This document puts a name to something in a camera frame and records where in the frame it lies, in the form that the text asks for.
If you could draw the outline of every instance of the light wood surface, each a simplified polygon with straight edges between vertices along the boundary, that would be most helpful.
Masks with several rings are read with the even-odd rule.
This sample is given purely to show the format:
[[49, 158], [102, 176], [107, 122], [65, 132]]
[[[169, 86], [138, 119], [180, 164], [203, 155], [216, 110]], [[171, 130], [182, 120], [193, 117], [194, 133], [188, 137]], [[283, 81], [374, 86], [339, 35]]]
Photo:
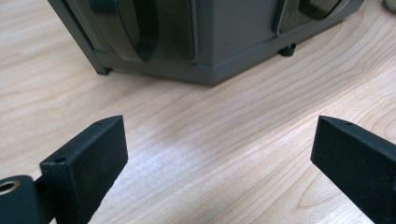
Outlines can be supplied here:
[[379, 0], [216, 87], [98, 76], [50, 5], [0, 1], [0, 179], [122, 114], [129, 162], [91, 223], [370, 223], [310, 158], [318, 115], [396, 143], [396, 16]]

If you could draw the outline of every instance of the dark gray device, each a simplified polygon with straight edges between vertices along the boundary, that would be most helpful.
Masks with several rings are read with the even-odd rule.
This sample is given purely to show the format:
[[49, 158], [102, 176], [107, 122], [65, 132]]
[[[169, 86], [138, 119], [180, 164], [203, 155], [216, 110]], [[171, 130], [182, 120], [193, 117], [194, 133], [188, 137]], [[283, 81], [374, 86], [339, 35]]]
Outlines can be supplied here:
[[98, 74], [214, 85], [354, 12], [363, 0], [49, 0]]

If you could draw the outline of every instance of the table surface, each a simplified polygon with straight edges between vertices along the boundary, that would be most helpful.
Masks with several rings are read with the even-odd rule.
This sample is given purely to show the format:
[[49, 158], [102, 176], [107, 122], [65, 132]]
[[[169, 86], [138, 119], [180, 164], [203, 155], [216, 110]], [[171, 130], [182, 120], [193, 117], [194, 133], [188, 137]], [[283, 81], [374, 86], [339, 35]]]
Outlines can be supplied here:
[[0, 3], [0, 179], [123, 115], [129, 162], [91, 223], [370, 223], [310, 161], [319, 115], [396, 143], [382, 2], [216, 87], [98, 76], [48, 2]]

